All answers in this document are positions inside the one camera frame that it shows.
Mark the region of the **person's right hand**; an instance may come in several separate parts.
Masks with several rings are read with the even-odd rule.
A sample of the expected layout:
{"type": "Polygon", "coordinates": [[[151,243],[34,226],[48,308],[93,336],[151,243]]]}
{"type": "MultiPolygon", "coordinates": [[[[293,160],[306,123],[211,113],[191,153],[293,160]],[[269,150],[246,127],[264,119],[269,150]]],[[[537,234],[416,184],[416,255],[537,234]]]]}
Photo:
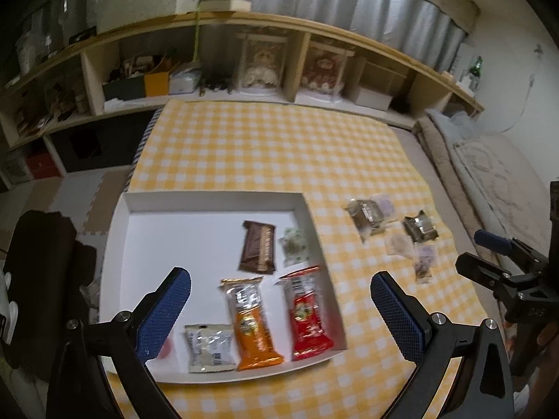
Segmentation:
{"type": "Polygon", "coordinates": [[[537,344],[544,350],[535,372],[519,391],[514,391],[518,417],[530,418],[538,414],[558,383],[558,324],[548,324],[538,336],[537,344]]]}

